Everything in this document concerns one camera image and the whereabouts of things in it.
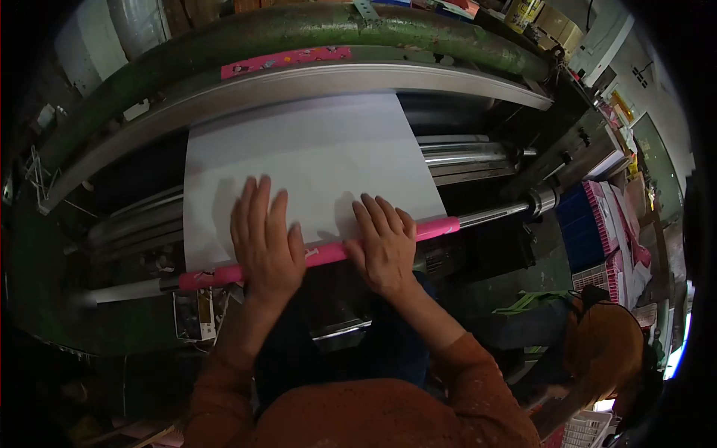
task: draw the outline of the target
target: blue plastic crate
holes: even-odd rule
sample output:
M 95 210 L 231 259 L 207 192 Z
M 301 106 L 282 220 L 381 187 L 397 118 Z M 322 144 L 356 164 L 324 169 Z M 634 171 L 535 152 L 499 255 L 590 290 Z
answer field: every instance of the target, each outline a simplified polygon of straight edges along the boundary
M 605 261 L 600 232 L 582 184 L 560 196 L 556 215 L 568 253 L 570 272 L 575 274 Z

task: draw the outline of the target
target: plastic crate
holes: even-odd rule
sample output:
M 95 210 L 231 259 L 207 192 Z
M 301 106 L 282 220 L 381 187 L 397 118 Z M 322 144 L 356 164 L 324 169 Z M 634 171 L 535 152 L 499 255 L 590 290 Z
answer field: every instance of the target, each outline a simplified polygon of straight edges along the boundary
M 556 215 L 571 272 L 588 270 L 617 249 L 605 192 L 597 182 L 582 182 L 563 193 Z
M 574 290 L 582 291 L 582 289 L 587 285 L 593 285 L 606 291 L 609 290 L 607 283 L 607 271 L 605 270 L 604 264 L 600 264 L 596 267 L 591 267 L 590 269 L 573 274 Z
M 612 420 L 609 412 L 583 411 L 565 423 L 561 448 L 597 448 Z
M 622 304 L 626 294 L 622 271 L 622 252 L 618 250 L 604 263 L 573 274 L 573 289 L 580 292 L 593 285 L 609 292 L 610 301 Z

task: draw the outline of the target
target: pink roller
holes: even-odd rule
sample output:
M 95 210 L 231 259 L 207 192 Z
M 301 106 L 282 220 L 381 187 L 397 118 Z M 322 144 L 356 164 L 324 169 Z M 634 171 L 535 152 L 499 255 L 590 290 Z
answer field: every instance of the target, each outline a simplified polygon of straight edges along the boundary
M 457 232 L 460 229 L 460 222 L 455 216 L 437 219 L 435 221 L 418 224 L 416 241 L 424 241 L 441 235 Z M 346 251 L 343 243 L 333 242 L 323 246 L 304 249 L 306 266 L 314 267 L 346 259 Z M 238 264 L 223 266 L 207 271 L 187 272 L 179 276 L 179 289 L 198 290 L 200 288 L 223 286 L 228 283 L 241 282 L 244 280 L 242 267 Z

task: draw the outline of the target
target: printing machine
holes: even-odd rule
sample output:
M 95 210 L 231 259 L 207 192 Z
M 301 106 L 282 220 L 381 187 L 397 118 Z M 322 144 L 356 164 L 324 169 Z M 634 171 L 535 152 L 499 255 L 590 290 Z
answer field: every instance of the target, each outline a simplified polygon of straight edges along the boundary
M 417 269 L 455 284 L 534 264 L 524 224 L 554 208 L 562 191 L 612 151 L 604 118 L 559 52 L 426 11 L 364 6 L 259 9 L 172 39 L 119 69 L 35 146 L 20 148 L 25 159 L 11 181 L 25 192 L 16 200 L 32 201 L 42 219 L 60 220 L 68 204 L 82 217 L 63 224 L 63 256 L 86 266 L 62 281 L 63 294 L 68 285 L 97 290 L 184 271 L 182 181 L 193 124 L 359 92 L 397 94 L 447 213 L 471 227 L 420 244 Z M 197 74 L 238 60 L 323 45 L 400 48 L 402 56 L 195 82 Z M 434 61 L 415 62 L 418 54 Z M 162 100 L 132 121 L 117 119 L 147 97 Z M 121 280 L 93 276 L 118 263 L 141 268 Z M 18 290 L 16 300 L 29 300 Z M 356 325 L 323 322 L 316 334 L 344 334 Z

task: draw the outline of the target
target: brown sweater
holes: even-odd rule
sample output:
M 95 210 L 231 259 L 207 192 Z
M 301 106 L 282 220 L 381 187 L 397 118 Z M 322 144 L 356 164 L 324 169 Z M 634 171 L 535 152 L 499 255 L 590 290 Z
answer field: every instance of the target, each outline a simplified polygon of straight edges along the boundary
M 293 389 L 254 422 L 253 360 L 211 353 L 196 381 L 184 446 L 195 447 L 539 447 L 538 433 L 493 358 L 466 333 L 434 353 L 445 406 L 396 379 Z

